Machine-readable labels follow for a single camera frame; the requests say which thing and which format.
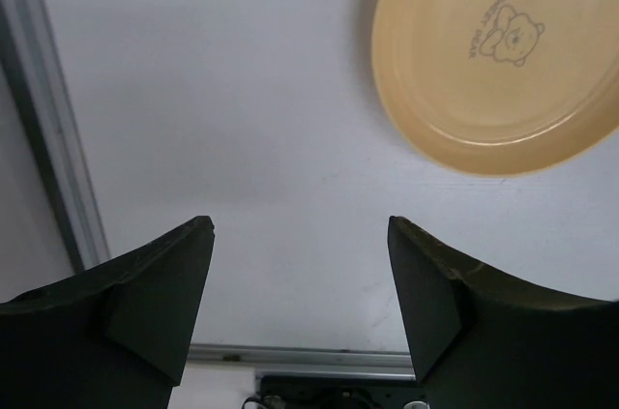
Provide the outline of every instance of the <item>orange plate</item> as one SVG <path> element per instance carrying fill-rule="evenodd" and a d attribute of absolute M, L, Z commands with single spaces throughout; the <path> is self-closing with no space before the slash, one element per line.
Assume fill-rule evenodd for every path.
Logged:
<path fill-rule="evenodd" d="M 379 0 L 383 106 L 433 160 L 483 175 L 566 160 L 619 125 L 619 0 Z"/>

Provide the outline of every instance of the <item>white tabletop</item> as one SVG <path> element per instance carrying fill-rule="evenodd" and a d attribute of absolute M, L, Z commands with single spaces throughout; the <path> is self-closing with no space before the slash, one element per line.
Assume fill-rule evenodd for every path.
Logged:
<path fill-rule="evenodd" d="M 372 86 L 375 0 L 47 1 L 113 253 L 214 219 L 195 341 L 405 351 L 390 215 L 619 297 L 619 136 L 506 180 L 416 155 Z"/>

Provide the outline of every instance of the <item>yellow plate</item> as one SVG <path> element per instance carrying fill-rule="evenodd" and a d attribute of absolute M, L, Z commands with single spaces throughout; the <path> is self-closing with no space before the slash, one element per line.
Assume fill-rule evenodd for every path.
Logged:
<path fill-rule="evenodd" d="M 529 172 L 619 125 L 619 0 L 378 0 L 372 64 L 401 133 L 431 159 Z"/>

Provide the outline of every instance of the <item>bear drawing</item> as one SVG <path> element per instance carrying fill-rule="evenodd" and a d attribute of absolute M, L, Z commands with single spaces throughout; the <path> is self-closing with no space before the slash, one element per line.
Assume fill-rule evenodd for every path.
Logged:
<path fill-rule="evenodd" d="M 533 22 L 528 14 L 517 13 L 512 6 L 506 5 L 494 19 L 494 25 L 480 46 L 480 53 L 492 56 L 498 62 L 507 61 L 521 67 L 544 30 L 545 26 Z"/>

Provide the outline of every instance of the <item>gray strip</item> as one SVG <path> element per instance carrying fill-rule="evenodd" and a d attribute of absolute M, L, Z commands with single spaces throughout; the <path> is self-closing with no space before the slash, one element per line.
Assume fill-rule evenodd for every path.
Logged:
<path fill-rule="evenodd" d="M 323 349 L 261 348 L 194 344 L 190 362 L 255 367 L 264 375 L 414 380 L 405 353 L 349 352 Z"/>
<path fill-rule="evenodd" d="M 84 268 L 110 259 L 44 0 L 1 0 Z M 55 196 L 50 195 L 55 205 Z"/>

